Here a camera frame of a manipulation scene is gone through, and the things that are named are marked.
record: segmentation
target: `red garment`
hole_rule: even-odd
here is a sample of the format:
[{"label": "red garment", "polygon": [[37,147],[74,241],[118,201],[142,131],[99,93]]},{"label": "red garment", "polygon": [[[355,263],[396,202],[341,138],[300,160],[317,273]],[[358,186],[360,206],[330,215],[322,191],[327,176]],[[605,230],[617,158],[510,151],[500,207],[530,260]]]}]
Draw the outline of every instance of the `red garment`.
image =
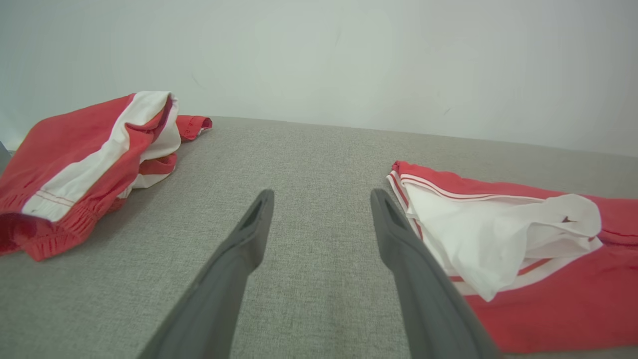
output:
[{"label": "red garment", "polygon": [[143,91],[36,124],[0,178],[0,255],[65,252],[131,189],[166,178],[181,134],[194,139],[212,126],[177,110],[172,94]]},{"label": "red garment", "polygon": [[[428,182],[452,194],[547,199],[562,192],[514,183],[486,183],[397,161],[388,176],[404,210],[404,186]],[[602,217],[598,250],[558,268],[541,260],[519,272],[536,281],[499,292],[491,302],[465,296],[506,353],[577,351],[638,344],[638,200],[584,196]],[[419,227],[414,227],[423,238]],[[459,288],[460,278],[450,278]]]}]

